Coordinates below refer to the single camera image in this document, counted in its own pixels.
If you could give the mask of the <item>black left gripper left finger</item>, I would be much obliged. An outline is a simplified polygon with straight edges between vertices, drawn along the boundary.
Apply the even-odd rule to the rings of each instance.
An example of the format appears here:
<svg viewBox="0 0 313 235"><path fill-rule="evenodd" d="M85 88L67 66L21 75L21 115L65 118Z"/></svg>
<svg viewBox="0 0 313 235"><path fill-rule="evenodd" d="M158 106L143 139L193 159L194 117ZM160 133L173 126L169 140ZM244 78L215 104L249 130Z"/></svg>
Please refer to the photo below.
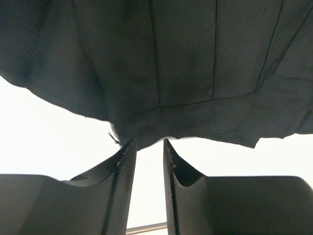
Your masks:
<svg viewBox="0 0 313 235"><path fill-rule="evenodd" d="M0 176L3 235L124 235L136 142L69 181L43 175Z"/></svg>

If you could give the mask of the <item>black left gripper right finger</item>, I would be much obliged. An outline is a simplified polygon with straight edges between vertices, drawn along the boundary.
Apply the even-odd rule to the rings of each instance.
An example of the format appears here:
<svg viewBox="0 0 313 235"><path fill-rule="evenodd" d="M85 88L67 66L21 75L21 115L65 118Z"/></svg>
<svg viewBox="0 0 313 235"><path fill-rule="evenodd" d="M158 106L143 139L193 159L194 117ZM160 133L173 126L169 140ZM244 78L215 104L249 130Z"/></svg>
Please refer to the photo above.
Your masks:
<svg viewBox="0 0 313 235"><path fill-rule="evenodd" d="M310 235L313 190L296 176L209 177L163 142L170 235Z"/></svg>

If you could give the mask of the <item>black skirt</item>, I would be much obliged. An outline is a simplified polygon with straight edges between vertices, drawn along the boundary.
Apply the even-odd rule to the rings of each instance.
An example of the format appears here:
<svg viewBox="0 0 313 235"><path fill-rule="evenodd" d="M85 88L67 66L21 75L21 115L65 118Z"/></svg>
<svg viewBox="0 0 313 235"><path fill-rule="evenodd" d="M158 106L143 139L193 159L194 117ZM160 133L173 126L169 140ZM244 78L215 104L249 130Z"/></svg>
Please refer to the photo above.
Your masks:
<svg viewBox="0 0 313 235"><path fill-rule="evenodd" d="M121 144L313 131L310 0L3 0L0 74Z"/></svg>

